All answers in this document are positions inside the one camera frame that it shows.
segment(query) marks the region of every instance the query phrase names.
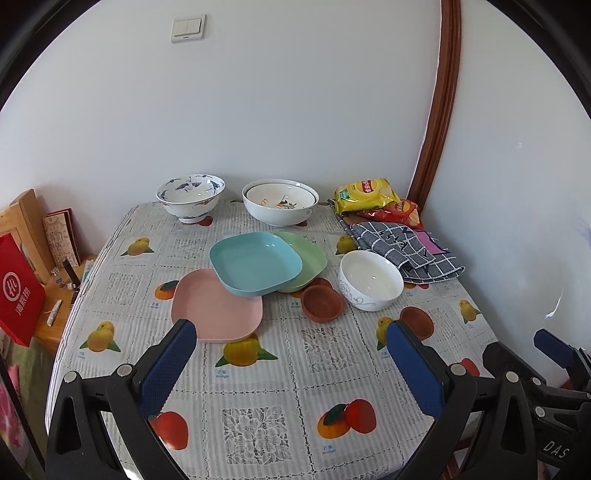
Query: screw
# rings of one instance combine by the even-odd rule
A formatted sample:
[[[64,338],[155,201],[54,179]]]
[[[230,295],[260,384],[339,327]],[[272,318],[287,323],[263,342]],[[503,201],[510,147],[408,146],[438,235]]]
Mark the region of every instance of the screw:
[[[120,377],[127,377],[127,375],[129,375],[132,370],[133,369],[131,368],[130,364],[123,364],[120,365],[117,369],[117,375],[119,375]]]
[[[515,372],[507,372],[505,374],[505,377],[511,383],[517,383],[519,381],[519,377],[517,376],[517,374]]]
[[[452,373],[454,375],[457,375],[458,377],[461,377],[462,375],[466,375],[466,369],[464,368],[463,365],[453,364],[450,369],[451,369]]]
[[[72,383],[76,379],[76,372],[73,370],[64,375],[64,382]]]

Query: potato chip bag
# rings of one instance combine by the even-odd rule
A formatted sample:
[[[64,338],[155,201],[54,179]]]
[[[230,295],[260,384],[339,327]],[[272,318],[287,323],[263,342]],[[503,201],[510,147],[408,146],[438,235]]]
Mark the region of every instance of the potato chip bag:
[[[338,214],[378,209],[399,201],[386,179],[362,180],[335,190],[335,210]]]
[[[398,203],[389,203],[378,210],[359,212],[358,215],[374,222],[401,223],[416,230],[424,229],[418,216],[417,204],[406,199],[402,199]]]

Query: blue gripper pad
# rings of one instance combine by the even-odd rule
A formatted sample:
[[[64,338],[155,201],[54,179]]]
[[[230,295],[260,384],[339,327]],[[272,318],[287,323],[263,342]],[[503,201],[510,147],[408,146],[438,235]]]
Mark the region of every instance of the blue gripper pad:
[[[398,322],[388,327],[386,346],[421,411],[437,420],[444,407],[443,386]]]
[[[138,408],[144,420],[161,412],[174,384],[195,350],[197,344],[195,325],[188,320],[178,320],[177,323],[179,322],[182,324],[180,326],[175,324],[160,343],[160,345],[165,344],[165,348],[140,383]]]
[[[560,367],[567,368],[573,366],[573,348],[545,328],[542,328],[535,333],[534,345],[539,351]]]

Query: plate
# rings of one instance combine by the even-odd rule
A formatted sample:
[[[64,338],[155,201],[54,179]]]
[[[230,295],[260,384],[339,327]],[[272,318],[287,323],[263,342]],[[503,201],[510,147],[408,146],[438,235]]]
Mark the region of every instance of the plate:
[[[276,232],[286,243],[295,250],[302,262],[300,274],[279,291],[292,293],[305,287],[324,270],[328,260],[326,254],[312,242],[301,235],[291,232]]]
[[[258,297],[283,288],[302,270],[295,250],[266,232],[220,240],[209,251],[209,259],[228,291],[241,297]]]
[[[173,323],[187,319],[199,342],[228,343],[248,337],[262,319],[262,298],[232,295],[212,268],[185,275],[174,292]]]

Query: terracotta dish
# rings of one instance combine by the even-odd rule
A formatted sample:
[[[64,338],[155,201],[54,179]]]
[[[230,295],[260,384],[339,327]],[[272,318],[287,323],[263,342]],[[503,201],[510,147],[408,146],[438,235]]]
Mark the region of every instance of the terracotta dish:
[[[406,323],[417,338],[427,340],[435,331],[430,315],[417,307],[406,307],[400,312],[400,322]]]
[[[310,320],[326,323],[343,313],[345,301],[331,287],[314,285],[305,289],[301,295],[301,308]]]

